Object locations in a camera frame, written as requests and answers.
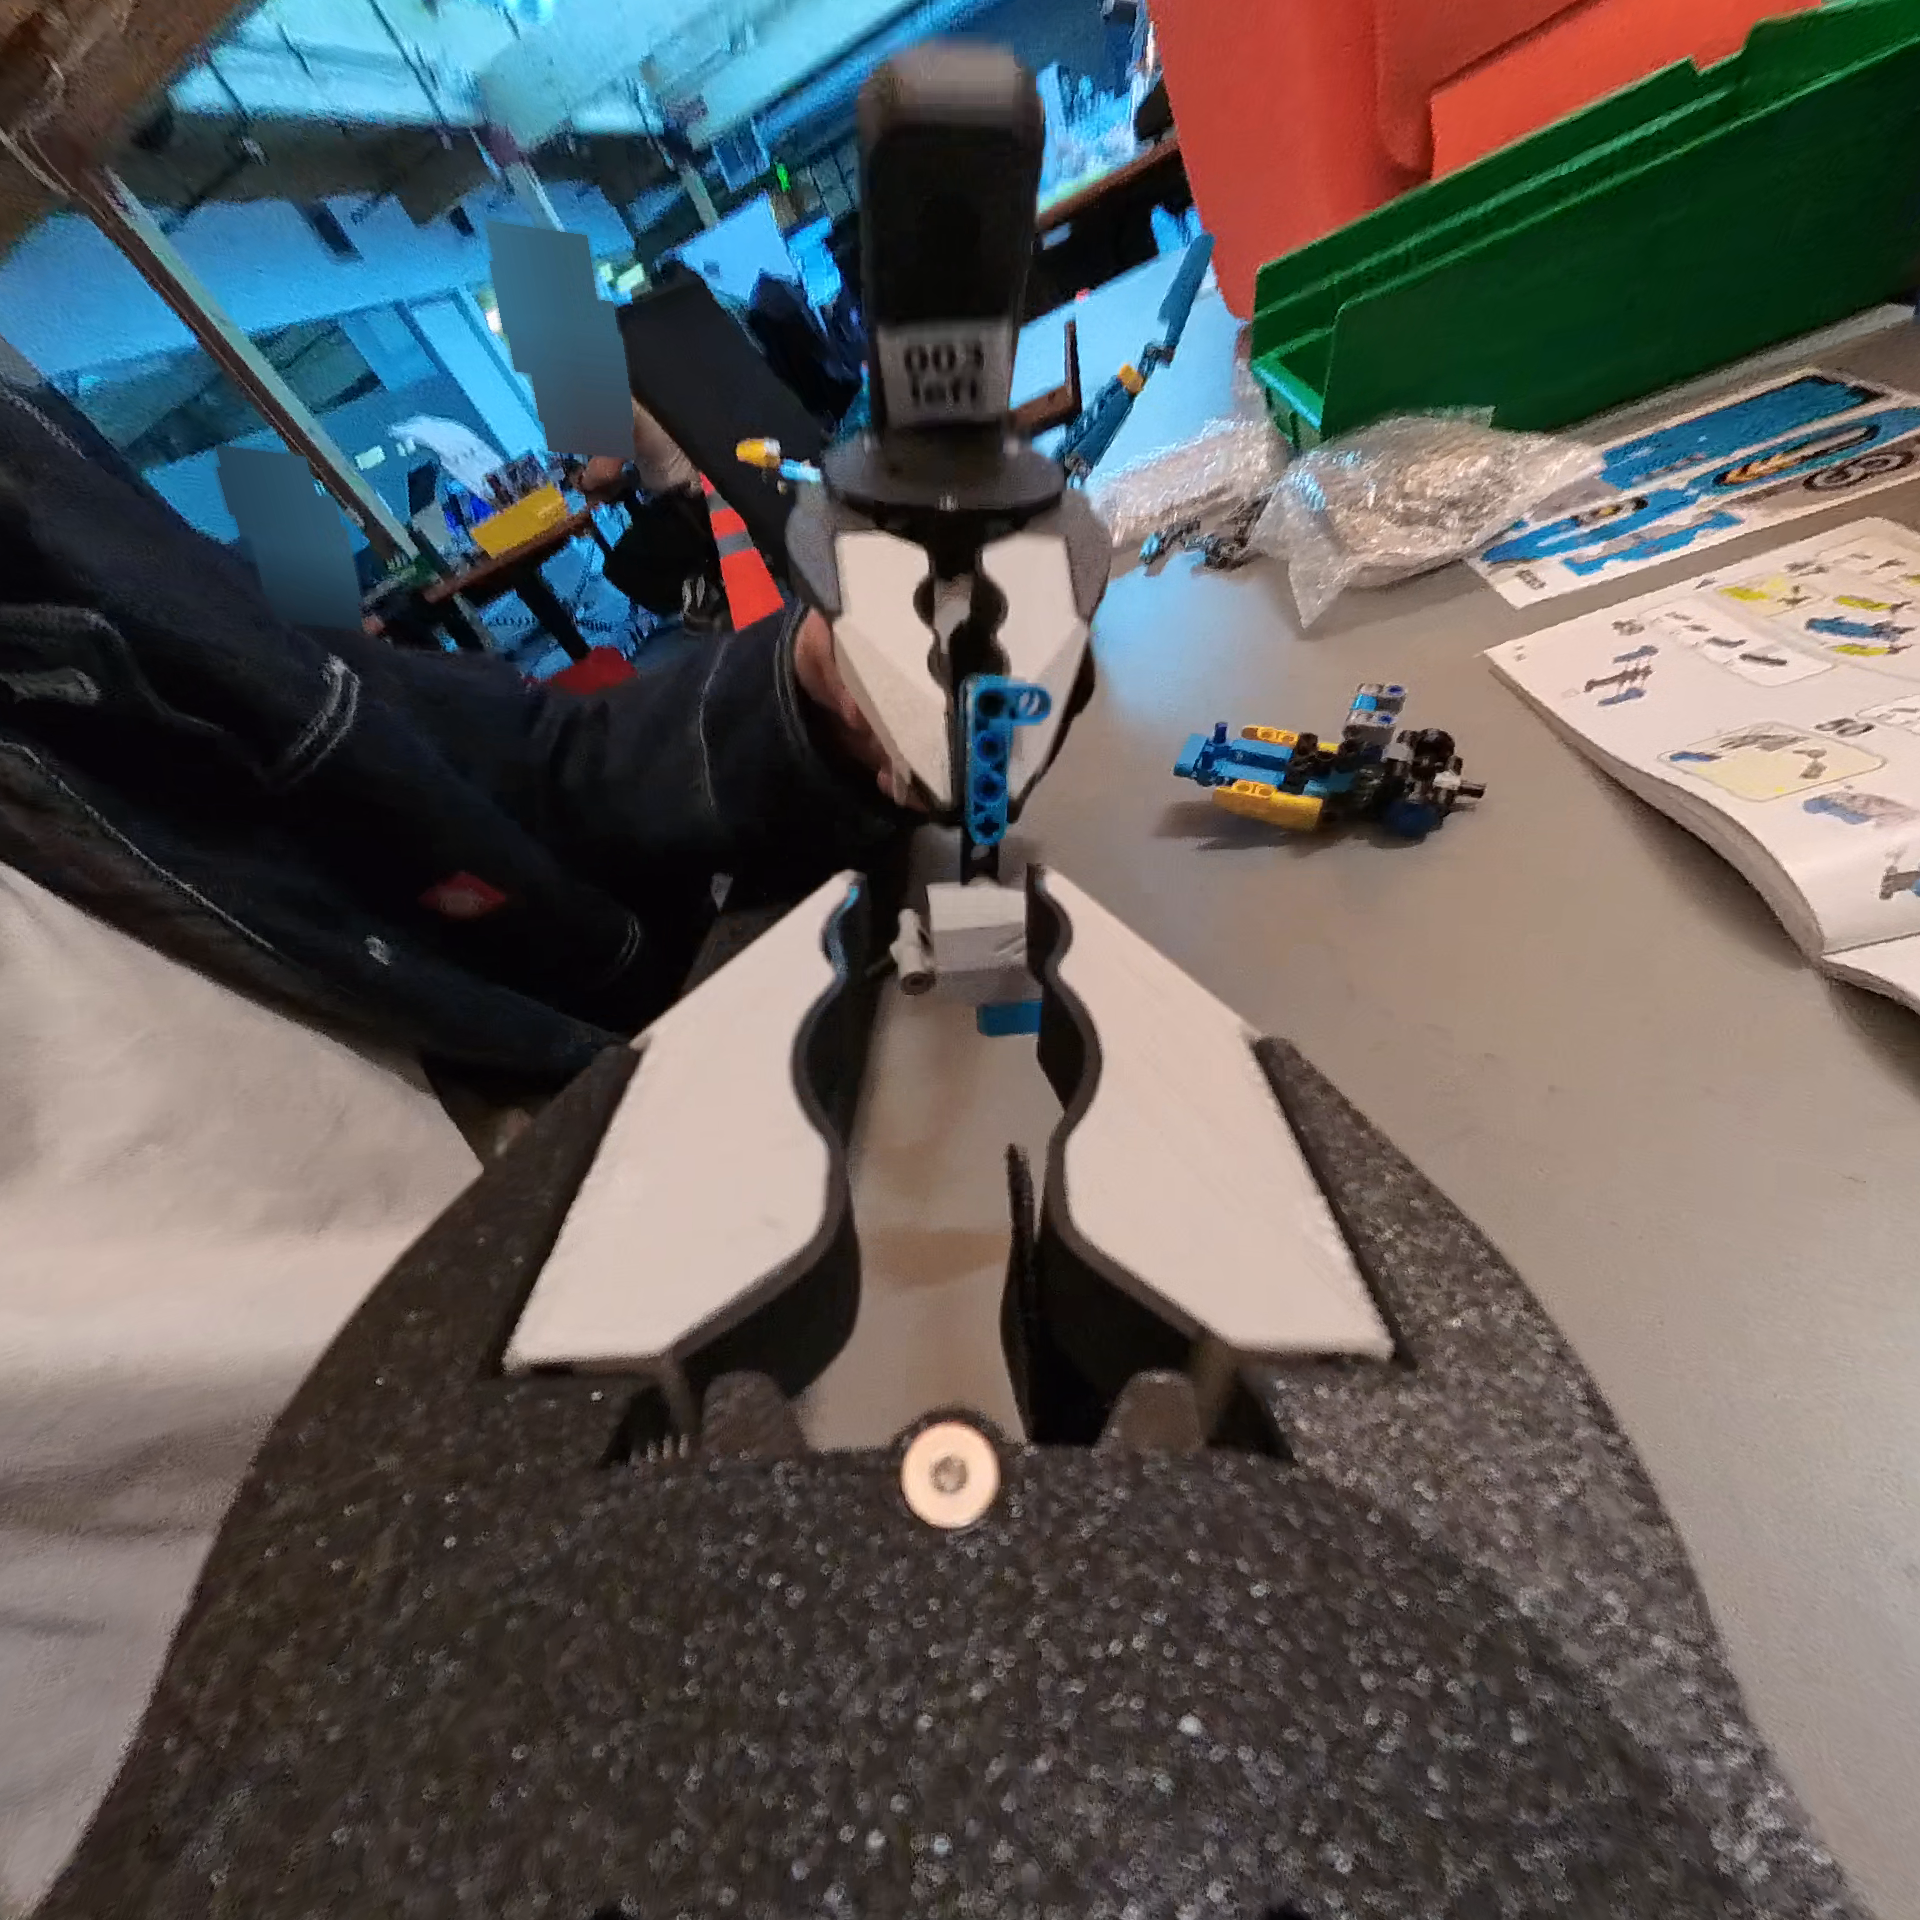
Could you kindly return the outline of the instruction booklet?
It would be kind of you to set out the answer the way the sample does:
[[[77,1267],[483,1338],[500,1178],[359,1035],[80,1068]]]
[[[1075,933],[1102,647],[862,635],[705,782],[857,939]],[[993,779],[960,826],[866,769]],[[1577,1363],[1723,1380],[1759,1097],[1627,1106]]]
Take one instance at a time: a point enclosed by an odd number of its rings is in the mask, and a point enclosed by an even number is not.
[[[1815,970],[1915,1013],[1915,529],[1854,519],[1485,659]]]

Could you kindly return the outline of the orange felt bag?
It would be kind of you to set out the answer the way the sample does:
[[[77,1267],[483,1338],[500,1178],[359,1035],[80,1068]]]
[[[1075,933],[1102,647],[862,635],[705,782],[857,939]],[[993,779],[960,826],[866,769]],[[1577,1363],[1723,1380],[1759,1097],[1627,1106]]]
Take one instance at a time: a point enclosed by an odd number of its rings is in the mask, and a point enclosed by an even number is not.
[[[1171,130],[1237,324],[1262,264],[1664,70],[1832,5],[1152,5]]]

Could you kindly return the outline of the dark denim jacket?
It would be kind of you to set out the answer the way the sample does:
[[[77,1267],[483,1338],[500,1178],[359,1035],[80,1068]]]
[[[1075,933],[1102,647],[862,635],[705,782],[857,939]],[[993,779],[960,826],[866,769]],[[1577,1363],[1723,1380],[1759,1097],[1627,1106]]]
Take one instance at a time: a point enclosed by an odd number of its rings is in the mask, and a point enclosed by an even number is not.
[[[2,381],[2,863],[246,996],[561,1083],[676,999],[702,902],[565,851],[500,662],[285,620],[54,396]]]

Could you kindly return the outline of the person's left hand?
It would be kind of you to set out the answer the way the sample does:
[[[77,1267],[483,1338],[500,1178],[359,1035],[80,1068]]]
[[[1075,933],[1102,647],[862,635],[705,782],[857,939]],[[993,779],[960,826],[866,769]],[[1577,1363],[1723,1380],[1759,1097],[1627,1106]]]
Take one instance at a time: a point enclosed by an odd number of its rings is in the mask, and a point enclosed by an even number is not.
[[[820,611],[802,611],[789,637],[792,681],[802,703],[820,721],[829,752],[850,769],[857,769],[886,796],[886,804],[909,813],[928,813],[924,796],[909,771],[902,771],[888,745],[872,730],[868,716],[843,681],[829,623]]]

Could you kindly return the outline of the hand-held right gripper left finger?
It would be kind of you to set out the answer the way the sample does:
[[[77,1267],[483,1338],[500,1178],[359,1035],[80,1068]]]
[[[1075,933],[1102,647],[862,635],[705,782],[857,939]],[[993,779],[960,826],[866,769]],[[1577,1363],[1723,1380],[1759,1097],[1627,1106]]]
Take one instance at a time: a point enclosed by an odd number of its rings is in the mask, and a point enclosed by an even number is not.
[[[839,871],[638,1035],[505,1372],[825,1372],[857,1312],[868,952],[866,878]]]

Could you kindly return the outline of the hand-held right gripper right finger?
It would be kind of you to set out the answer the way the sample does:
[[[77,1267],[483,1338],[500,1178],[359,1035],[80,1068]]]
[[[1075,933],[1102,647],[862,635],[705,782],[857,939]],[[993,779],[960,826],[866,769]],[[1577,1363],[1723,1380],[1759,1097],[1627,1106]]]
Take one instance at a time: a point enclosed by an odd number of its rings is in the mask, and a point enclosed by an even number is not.
[[[1386,1363],[1384,1309],[1260,1033],[1059,868],[1027,868],[1024,906],[1038,1065],[1062,1103],[1040,1244],[1068,1282],[1237,1358]]]

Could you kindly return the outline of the small clear plastic bag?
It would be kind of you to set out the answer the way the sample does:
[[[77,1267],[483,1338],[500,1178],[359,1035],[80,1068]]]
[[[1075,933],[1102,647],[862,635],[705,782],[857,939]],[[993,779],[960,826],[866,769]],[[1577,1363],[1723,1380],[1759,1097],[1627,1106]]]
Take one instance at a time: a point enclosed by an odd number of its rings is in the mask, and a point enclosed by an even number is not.
[[[1090,514],[1114,542],[1114,576],[1157,571],[1177,552],[1226,552],[1234,570],[1293,445],[1260,418],[1210,418],[1192,437],[1097,466]]]

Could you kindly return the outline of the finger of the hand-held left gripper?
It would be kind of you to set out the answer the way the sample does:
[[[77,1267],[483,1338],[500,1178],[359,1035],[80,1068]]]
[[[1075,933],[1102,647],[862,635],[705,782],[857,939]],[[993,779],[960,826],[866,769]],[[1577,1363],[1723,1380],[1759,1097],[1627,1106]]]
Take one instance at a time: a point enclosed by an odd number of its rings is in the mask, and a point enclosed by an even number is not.
[[[1047,694],[1047,716],[1015,725],[1009,784],[1038,784],[1097,682],[1097,517],[1040,517],[979,552],[975,615],[996,617],[966,676],[1001,676]]]
[[[898,779],[929,813],[953,813],[953,694],[938,666],[938,635],[921,609],[929,554],[862,529],[832,539],[839,611],[829,617],[837,671]]]

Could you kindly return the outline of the grey blue brick assembly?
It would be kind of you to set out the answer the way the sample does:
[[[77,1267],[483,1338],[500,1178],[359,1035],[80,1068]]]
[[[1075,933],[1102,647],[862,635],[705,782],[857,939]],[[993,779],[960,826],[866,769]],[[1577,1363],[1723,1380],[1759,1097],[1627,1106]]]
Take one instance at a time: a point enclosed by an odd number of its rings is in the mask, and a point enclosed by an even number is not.
[[[1027,970],[1027,906],[1001,882],[935,882],[924,906],[902,906],[888,946],[911,999],[972,1013],[982,1039],[1034,1039],[1040,989]]]

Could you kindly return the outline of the large clear plastic bag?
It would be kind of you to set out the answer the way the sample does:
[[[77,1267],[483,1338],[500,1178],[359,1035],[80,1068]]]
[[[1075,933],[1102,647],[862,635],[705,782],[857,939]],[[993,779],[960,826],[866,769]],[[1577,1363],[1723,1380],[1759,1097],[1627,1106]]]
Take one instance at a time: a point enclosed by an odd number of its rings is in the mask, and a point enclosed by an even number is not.
[[[1496,428],[1483,410],[1384,418],[1282,466],[1250,527],[1250,554],[1282,570],[1310,628],[1351,592],[1473,558],[1600,466],[1598,445]]]

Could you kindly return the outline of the person's white shirt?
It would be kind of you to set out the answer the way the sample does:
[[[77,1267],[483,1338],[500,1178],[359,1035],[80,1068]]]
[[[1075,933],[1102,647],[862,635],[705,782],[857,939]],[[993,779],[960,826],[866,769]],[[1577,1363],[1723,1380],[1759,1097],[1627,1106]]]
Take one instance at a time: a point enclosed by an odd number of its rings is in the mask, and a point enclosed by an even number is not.
[[[411,1063],[2,868],[2,1918],[110,1785],[264,1432],[474,1174]]]

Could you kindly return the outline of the grey desk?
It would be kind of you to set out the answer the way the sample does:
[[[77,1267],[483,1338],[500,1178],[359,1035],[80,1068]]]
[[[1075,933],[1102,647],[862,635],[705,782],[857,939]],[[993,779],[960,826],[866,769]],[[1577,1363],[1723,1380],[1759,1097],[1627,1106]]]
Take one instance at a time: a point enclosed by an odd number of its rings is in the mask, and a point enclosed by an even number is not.
[[[1307,635],[1278,564],[1115,576],[1024,833],[1520,1273],[1847,1885],[1915,1918],[1915,1020],[1815,972],[1483,659],[1690,571],[1525,615],[1453,564]],[[1416,850],[1214,824],[1169,779],[1189,732],[1323,730],[1373,681],[1488,788]]]

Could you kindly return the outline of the blue sticker sheet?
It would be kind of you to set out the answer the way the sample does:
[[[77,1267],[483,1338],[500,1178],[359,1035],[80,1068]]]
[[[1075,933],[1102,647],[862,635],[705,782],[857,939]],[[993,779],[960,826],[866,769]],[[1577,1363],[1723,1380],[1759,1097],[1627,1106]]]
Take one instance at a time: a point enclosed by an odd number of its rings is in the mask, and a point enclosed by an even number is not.
[[[1603,445],[1583,488],[1503,529],[1468,564],[1525,611],[1913,473],[1910,390],[1801,367]]]

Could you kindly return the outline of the blue yellow black brick assembly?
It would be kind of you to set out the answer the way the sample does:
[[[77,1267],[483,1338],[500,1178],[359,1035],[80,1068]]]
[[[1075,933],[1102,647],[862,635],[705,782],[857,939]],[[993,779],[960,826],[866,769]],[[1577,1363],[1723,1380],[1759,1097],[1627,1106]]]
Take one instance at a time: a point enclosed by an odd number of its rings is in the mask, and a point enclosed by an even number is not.
[[[1404,725],[1407,685],[1360,682],[1340,732],[1218,721],[1171,760],[1222,813],[1281,833],[1379,829],[1425,842],[1485,800],[1445,730]]]

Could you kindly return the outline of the blue angled brick beam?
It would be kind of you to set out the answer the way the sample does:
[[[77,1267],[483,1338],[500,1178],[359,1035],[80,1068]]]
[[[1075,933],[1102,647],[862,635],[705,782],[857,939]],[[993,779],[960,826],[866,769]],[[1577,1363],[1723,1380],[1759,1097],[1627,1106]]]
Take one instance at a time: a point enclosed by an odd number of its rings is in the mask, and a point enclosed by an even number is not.
[[[960,882],[993,882],[1015,813],[1015,740],[1052,716],[1052,694],[996,673],[962,681]]]

